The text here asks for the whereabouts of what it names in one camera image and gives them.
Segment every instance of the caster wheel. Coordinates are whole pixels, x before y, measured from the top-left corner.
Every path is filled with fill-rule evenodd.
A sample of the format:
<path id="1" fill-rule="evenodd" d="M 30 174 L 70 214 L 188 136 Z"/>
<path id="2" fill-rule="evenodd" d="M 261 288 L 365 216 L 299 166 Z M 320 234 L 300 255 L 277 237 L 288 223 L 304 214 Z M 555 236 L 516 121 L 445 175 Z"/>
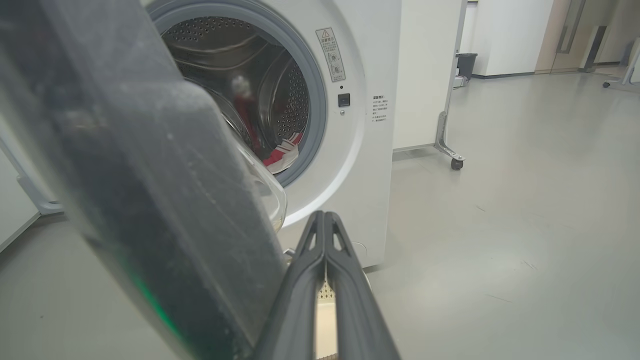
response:
<path id="1" fill-rule="evenodd" d="M 462 168 L 462 161 L 460 160 L 456 160 L 456 159 L 451 159 L 451 168 L 453 170 L 460 170 Z"/>

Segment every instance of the black trash can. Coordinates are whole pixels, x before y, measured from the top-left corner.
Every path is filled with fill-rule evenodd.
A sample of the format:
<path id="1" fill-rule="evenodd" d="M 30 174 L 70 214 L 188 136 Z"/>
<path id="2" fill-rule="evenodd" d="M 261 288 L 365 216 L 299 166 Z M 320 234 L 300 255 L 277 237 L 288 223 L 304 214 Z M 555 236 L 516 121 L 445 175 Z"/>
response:
<path id="1" fill-rule="evenodd" d="M 459 75 L 464 76 L 467 80 L 471 80 L 471 73 L 474 71 L 476 56 L 478 56 L 478 54 L 456 54 L 458 58 L 458 69 L 460 69 Z"/>

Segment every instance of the stainless steel drum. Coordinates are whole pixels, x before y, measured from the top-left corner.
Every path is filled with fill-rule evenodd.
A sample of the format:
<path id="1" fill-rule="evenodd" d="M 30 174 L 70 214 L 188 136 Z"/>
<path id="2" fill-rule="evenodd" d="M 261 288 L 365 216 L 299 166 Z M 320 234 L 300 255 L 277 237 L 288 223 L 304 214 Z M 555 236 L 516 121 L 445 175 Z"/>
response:
<path id="1" fill-rule="evenodd" d="M 180 22 L 163 33 L 185 78 L 204 87 L 260 159 L 304 132 L 309 96 L 298 65 L 273 38 L 226 17 Z"/>

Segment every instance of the gray floor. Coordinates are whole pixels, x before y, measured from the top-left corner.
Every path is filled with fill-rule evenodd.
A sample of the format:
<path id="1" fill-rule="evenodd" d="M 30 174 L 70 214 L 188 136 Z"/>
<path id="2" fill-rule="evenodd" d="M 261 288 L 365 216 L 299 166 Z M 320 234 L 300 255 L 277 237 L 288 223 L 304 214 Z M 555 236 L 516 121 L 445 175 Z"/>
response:
<path id="1" fill-rule="evenodd" d="M 394 156 L 368 269 L 404 360 L 640 357 L 640 97 L 605 76 L 473 79 L 454 172 Z M 67 222 L 0 254 L 0 358 L 173 359 Z"/>

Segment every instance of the sticker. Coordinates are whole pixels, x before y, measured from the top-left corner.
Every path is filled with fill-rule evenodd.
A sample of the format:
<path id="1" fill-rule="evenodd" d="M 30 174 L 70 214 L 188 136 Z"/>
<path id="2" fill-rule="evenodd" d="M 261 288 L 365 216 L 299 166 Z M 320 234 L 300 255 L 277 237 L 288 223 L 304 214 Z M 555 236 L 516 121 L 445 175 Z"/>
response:
<path id="1" fill-rule="evenodd" d="M 346 79 L 342 58 L 340 57 L 340 49 L 338 49 L 338 42 L 335 40 L 333 30 L 331 28 L 316 30 L 316 35 L 324 51 L 326 64 L 329 66 L 331 82 L 334 83 Z"/>
<path id="2" fill-rule="evenodd" d="M 384 95 L 376 95 L 373 97 L 373 108 L 371 110 L 371 121 L 387 121 L 387 110 L 389 109 L 389 100 Z"/>

